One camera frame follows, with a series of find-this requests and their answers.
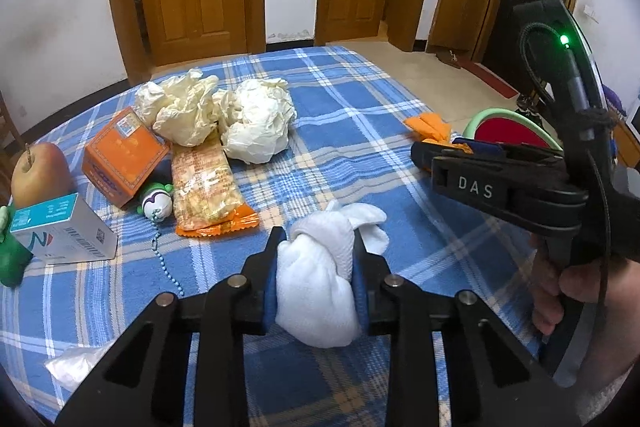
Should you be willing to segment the clear plastic wrapper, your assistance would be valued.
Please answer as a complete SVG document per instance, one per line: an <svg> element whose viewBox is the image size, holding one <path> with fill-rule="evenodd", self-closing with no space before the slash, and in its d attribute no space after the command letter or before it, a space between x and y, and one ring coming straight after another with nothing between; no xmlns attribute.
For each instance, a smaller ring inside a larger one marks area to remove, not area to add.
<svg viewBox="0 0 640 427"><path fill-rule="evenodd" d="M70 347L44 367L64 389L74 392L113 345L114 340L100 347Z"/></svg>

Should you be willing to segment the white paper ball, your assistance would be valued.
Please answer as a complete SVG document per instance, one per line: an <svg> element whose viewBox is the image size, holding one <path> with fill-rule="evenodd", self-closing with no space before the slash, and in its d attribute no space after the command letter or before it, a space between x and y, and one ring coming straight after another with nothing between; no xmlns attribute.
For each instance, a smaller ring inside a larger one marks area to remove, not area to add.
<svg viewBox="0 0 640 427"><path fill-rule="evenodd" d="M267 164L288 148L297 112L283 78L244 80L213 94L224 153L246 165Z"/></svg>

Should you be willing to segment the teal white medicine box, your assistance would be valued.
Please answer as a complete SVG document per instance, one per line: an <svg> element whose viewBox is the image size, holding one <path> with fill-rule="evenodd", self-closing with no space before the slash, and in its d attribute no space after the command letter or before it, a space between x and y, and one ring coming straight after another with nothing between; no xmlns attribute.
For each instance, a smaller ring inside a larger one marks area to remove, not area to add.
<svg viewBox="0 0 640 427"><path fill-rule="evenodd" d="M79 194L16 210L10 233L47 265L112 260L117 235Z"/></svg>

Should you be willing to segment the white tissue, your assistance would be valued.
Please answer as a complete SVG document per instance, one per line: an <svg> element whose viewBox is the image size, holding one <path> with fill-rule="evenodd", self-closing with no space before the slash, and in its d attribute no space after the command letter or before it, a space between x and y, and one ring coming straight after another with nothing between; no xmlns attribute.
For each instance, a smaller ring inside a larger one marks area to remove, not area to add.
<svg viewBox="0 0 640 427"><path fill-rule="evenodd" d="M360 335L352 277L360 235L369 253L385 253L390 239L384 210L365 202L332 200L290 228L277 253L276 323L305 345L346 347Z"/></svg>

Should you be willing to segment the green white toy keychain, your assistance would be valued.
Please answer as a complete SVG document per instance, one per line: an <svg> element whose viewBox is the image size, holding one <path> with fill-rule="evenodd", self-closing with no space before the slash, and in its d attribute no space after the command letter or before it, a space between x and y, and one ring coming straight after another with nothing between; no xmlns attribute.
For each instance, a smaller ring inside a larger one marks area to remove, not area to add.
<svg viewBox="0 0 640 427"><path fill-rule="evenodd" d="M174 186L170 183L148 182L141 187L137 214L151 222L153 228L151 251L157 261L160 262L160 269L162 269L165 277L174 285L175 290L178 291L178 295L183 297L184 290L182 285L170 273L165 258L158 249L158 240L160 236L162 236L160 224L170 218L174 212L172 193L174 193Z"/></svg>

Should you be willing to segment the orange snack packet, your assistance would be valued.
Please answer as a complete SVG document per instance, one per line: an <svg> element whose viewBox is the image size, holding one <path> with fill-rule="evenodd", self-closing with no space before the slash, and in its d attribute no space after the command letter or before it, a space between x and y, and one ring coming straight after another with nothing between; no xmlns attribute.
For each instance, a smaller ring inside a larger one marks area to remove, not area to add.
<svg viewBox="0 0 640 427"><path fill-rule="evenodd" d="M194 147L171 147L175 232L206 239L257 228L258 214L235 183L219 133Z"/></svg>

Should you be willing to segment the orange cardboard box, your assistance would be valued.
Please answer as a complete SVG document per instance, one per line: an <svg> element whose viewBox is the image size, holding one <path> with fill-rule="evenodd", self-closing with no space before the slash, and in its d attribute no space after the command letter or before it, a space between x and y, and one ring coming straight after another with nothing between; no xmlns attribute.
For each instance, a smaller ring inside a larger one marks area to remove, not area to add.
<svg viewBox="0 0 640 427"><path fill-rule="evenodd" d="M85 146L82 172L112 205L122 208L168 152L169 147L126 107Z"/></svg>

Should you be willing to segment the red green trash bin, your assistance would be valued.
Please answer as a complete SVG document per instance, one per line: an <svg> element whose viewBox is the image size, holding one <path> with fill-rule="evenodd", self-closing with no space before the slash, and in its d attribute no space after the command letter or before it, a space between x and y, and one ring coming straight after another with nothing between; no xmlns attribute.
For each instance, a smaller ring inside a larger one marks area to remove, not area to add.
<svg viewBox="0 0 640 427"><path fill-rule="evenodd" d="M514 110L504 108L482 110L468 122L462 135L465 139L487 143L531 145L562 150L562 145L539 124L515 113Z"/></svg>

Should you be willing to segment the wooden side cabinet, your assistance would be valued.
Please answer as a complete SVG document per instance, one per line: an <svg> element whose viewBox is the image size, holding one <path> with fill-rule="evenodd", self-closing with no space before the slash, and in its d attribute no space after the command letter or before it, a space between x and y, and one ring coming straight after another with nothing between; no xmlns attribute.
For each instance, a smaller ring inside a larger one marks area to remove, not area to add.
<svg viewBox="0 0 640 427"><path fill-rule="evenodd" d="M639 169L640 144L628 126L619 121L613 130L613 138L616 144L617 160L620 164Z"/></svg>

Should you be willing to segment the brown slipper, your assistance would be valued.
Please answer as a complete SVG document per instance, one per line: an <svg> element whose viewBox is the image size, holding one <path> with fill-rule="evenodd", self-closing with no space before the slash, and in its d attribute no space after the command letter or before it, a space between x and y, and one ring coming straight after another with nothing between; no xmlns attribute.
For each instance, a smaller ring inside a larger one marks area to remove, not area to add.
<svg viewBox="0 0 640 427"><path fill-rule="evenodd" d="M453 50L438 50L435 55L437 60L439 60L439 62L442 62L442 64L453 67L455 69L461 68L457 55L454 54Z"/></svg>

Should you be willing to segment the red door mat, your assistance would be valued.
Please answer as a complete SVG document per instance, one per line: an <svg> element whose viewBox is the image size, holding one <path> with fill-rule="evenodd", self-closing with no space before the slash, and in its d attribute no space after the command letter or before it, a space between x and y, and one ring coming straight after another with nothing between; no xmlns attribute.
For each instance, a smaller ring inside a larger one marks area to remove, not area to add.
<svg viewBox="0 0 640 427"><path fill-rule="evenodd" d="M518 95L518 91L514 90L509 83L503 81L482 64L475 63L465 56L459 56L458 63L462 68L482 80L488 87L491 87L492 90L502 95L503 98L515 98Z"/></svg>

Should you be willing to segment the wooden shoe cabinet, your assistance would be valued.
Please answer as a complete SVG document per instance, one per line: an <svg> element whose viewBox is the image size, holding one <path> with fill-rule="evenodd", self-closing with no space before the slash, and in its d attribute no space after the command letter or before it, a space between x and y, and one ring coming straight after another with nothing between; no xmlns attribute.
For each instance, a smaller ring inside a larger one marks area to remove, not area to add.
<svg viewBox="0 0 640 427"><path fill-rule="evenodd" d="M471 53L480 34L486 5L487 0L437 0L427 51Z"/></svg>

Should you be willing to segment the green flower shaped container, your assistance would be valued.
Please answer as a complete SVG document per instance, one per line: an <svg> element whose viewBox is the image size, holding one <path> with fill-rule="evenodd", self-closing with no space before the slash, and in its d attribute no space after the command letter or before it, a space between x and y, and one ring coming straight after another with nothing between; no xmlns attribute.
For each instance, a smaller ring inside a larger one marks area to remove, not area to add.
<svg viewBox="0 0 640 427"><path fill-rule="evenodd" d="M13 205L1 207L0 281L9 288L21 285L25 270L32 261L32 253L10 232L14 215Z"/></svg>

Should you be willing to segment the red yellow apple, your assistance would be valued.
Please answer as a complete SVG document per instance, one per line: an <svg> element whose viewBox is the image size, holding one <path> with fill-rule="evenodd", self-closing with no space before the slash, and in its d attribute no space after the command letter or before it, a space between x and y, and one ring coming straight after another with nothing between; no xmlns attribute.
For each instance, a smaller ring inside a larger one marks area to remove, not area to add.
<svg viewBox="0 0 640 427"><path fill-rule="evenodd" d="M70 168L57 145L49 142L32 144L18 158L11 179L11 194L16 209L47 202L75 191Z"/></svg>

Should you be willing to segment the wooden chair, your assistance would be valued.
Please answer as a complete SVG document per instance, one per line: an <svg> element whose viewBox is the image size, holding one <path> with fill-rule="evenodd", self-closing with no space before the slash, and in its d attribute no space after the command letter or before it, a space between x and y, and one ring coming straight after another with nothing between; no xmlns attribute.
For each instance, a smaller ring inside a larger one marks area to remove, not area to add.
<svg viewBox="0 0 640 427"><path fill-rule="evenodd" d="M25 141L9 113L8 106L0 94L0 153L1 180L0 192L2 204L7 204L11 196L11 178L17 157L23 152Z"/></svg>

